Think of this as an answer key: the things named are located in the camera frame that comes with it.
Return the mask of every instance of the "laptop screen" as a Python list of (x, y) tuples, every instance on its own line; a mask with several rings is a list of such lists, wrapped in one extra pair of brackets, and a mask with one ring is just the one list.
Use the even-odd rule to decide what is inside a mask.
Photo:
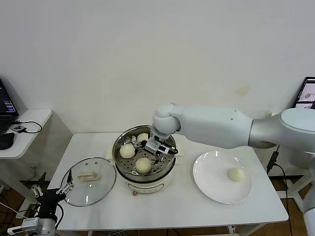
[(18, 115), (1, 80), (0, 80), (0, 115)]

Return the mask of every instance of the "monitor screen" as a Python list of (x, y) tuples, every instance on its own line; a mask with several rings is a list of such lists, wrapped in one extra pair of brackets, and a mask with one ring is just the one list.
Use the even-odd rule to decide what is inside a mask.
[(294, 106), (299, 109), (315, 109), (315, 78), (307, 77)]
[(17, 113), (12, 101), (7, 94), (3, 83), (0, 81), (0, 114), (14, 114)]

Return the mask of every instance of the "black power cord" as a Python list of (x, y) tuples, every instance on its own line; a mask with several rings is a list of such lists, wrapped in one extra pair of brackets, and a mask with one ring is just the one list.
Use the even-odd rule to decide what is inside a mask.
[[(5, 203), (8, 206), (9, 205), (8, 200), (2, 194), (0, 194), (0, 196), (5, 200)], [(3, 222), (1, 222), (0, 228), (2, 228), (3, 225), (6, 225), (6, 224), (10, 225), (10, 223), (11, 223), (11, 222), (9, 222), (9, 223), (5, 222), (6, 218), (8, 217), (8, 214), (9, 214), (9, 208), (7, 208), (6, 212), (4, 212), (4, 213), (5, 213), (5, 218), (4, 218)]]
[(35, 131), (35, 132), (29, 132), (29, 131), (27, 131), (27, 129), (24, 127), (24, 129), (20, 129), (20, 130), (15, 130), (15, 129), (14, 129), (14, 131), (16, 131), (16, 132), (18, 132), (18, 133), (36, 134), (36, 133), (39, 133), (39, 132), (43, 129), (43, 127), (42, 127), (39, 123), (37, 123), (37, 122), (35, 122), (35, 121), (19, 121), (19, 120), (17, 120), (17, 121), (13, 121), (13, 122), (11, 123), (11, 125), (13, 125), (13, 124), (26, 124), (26, 123), (34, 123), (34, 124), (37, 124), (37, 125), (39, 126), (40, 130)]
[(57, 206), (59, 206), (59, 208), (60, 208), (60, 210), (61, 210), (61, 217), (60, 217), (58, 223), (57, 223), (56, 226), (55, 226), (55, 229), (56, 229), (56, 230), (57, 230), (57, 228), (58, 228), (60, 222), (63, 220), (63, 215), (64, 215), (63, 207), (62, 207), (59, 203), (57, 204)]
[(175, 229), (167, 229), (166, 236), (168, 236), (169, 230), (174, 230), (178, 236), (181, 236), (181, 234)]
[(282, 172), (283, 172), (284, 181), (285, 181), (285, 203), (286, 203), (286, 210), (287, 210), (287, 214), (288, 214), (288, 216), (289, 216), (290, 233), (291, 233), (291, 236), (293, 236), (293, 233), (292, 233), (292, 226), (291, 226), (291, 219), (290, 219), (289, 205), (288, 205), (288, 203), (287, 203), (287, 183), (286, 183), (286, 178), (285, 178), (285, 172), (284, 172), (284, 169), (283, 169), (280, 165), (278, 165), (277, 163), (275, 163), (274, 165), (280, 167), (280, 169), (281, 169)]

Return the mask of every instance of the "cable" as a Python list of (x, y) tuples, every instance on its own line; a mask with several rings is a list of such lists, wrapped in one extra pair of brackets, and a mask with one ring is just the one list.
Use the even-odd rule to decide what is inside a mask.
[[(1, 194), (0, 196), (5, 200), (6, 204), (9, 205), (8, 200), (7, 200), (2, 194)], [(7, 211), (4, 212), (4, 213), (5, 213), (5, 218), (4, 218), (3, 222), (1, 222), (0, 228), (3, 226), (3, 224), (6, 224), (6, 223), (5, 223), (5, 220), (6, 220), (6, 218), (8, 217), (9, 209), (7, 209)]]
[(289, 212), (289, 205), (287, 203), (287, 183), (286, 183), (286, 178), (285, 178), (285, 172), (284, 172), (284, 169), (278, 165), (277, 163), (274, 164), (275, 166), (278, 166), (280, 167), (280, 169), (282, 170), (283, 172), (283, 176), (284, 176), (284, 181), (285, 181), (285, 201), (286, 201), (286, 210), (287, 210), (287, 214), (289, 216), (289, 226), (290, 226), (290, 233), (291, 233), (291, 236), (293, 236), (293, 233), (292, 233), (292, 226), (291, 226), (291, 219), (290, 219), (290, 212)]
[(56, 224), (55, 226), (55, 229), (57, 230), (60, 222), (63, 220), (63, 215), (64, 215), (64, 211), (63, 211), (63, 207), (58, 203), (57, 206), (59, 206), (60, 210), (61, 210), (61, 217), (60, 217), (60, 220), (58, 221), (58, 223)]
[(121, 236), (121, 233), (123, 233), (123, 232), (125, 232), (125, 230), (122, 230), (122, 231), (111, 231), (111, 232), (109, 232), (108, 236), (112, 236), (112, 235), (116, 235), (116, 234), (119, 234)]
[(36, 134), (36, 133), (39, 133), (43, 129), (43, 127), (39, 123), (37, 123), (35, 121), (26, 121), (26, 122), (21, 122), (21, 123), (35, 123), (35, 124), (37, 124), (40, 127), (40, 130), (38, 130), (36, 132), (28, 132), (28, 131), (24, 130), (23, 133)]
[(167, 229), (166, 236), (168, 236), (169, 230), (174, 230), (178, 236), (181, 236), (181, 234), (175, 229)]
[(16, 210), (12, 209), (11, 207), (9, 207), (9, 206), (3, 204), (2, 202), (0, 202), (0, 204), (1, 204), (2, 206), (4, 206), (4, 207), (9, 208), (10, 210), (14, 211), (15, 213), (17, 213), (17, 214), (20, 215), (21, 217), (23, 217), (23, 218), (25, 218), (25, 219), (28, 219), (27, 217), (21, 215), (18, 211), (16, 211)]
[(37, 123), (37, 122), (35, 122), (35, 121), (19, 121), (19, 120), (17, 120), (17, 121), (13, 121), (12, 123), (11, 123), (11, 125), (13, 125), (13, 124), (25, 124), (25, 123), (34, 123), (34, 124), (37, 124), (39, 127), (40, 127), (40, 130), (38, 130), (38, 131), (36, 131), (36, 132), (28, 132), (28, 131), (26, 131), (26, 128), (24, 128), (23, 130), (14, 130), (14, 131), (16, 131), (16, 132), (18, 132), (18, 133), (28, 133), (28, 134), (36, 134), (36, 133), (39, 133), (42, 129), (43, 129), (43, 127), (39, 124), (39, 123)]
[[(32, 178), (35, 178), (36, 177), (36, 167), (34, 167), (34, 175)], [(30, 181), (32, 178), (29, 178), (28, 180), (26, 180), (25, 182), (21, 182), (22, 184), (26, 184), (28, 181)]]

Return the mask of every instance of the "white table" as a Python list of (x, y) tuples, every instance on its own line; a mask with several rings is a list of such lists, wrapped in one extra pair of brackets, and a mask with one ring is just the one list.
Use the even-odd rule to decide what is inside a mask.
[[(50, 182), (49, 188), (59, 188), (67, 170), (89, 157), (105, 157), (118, 133), (75, 134)], [(288, 219), (276, 191), (251, 147), (229, 150), (237, 155), (251, 171), (251, 195), (235, 205), (217, 203), (205, 196), (192, 176), (195, 159), (217, 147), (198, 144), (174, 135), (184, 156), (177, 158), (171, 183), (162, 191), (149, 195), (132, 195), (117, 174), (111, 192), (98, 203), (75, 207), (61, 202), (64, 218), (60, 231), (131, 230), (193, 228), (229, 225), (250, 225), (241, 235), (248, 235), (266, 223)]]
[[(32, 109), (32, 110), (24, 110), (19, 111), (20, 116), (17, 118), (19, 121), (35, 121), (39, 123), (41, 126), (44, 126), (48, 118), (51, 116), (52, 111), (49, 109)], [(39, 129), (38, 125), (27, 123), (22, 124), (29, 131), (36, 131)], [(36, 138), (38, 133), (36, 134), (28, 134), (28, 133), (16, 133), (13, 130), (8, 130), (7, 133), (13, 132), (15, 133), (14, 143), (12, 147), (6, 150), (0, 150), (0, 160), (1, 159), (18, 159), (24, 155), (27, 151), (33, 140)], [(20, 193), (23, 197), (25, 197), (28, 202), (36, 202), (34, 195), (32, 192), (26, 188), (20, 181), (16, 178), (14, 173), (8, 170), (8, 168), (0, 163), (0, 179), (5, 182), (7, 185), (12, 187), (18, 193)]]

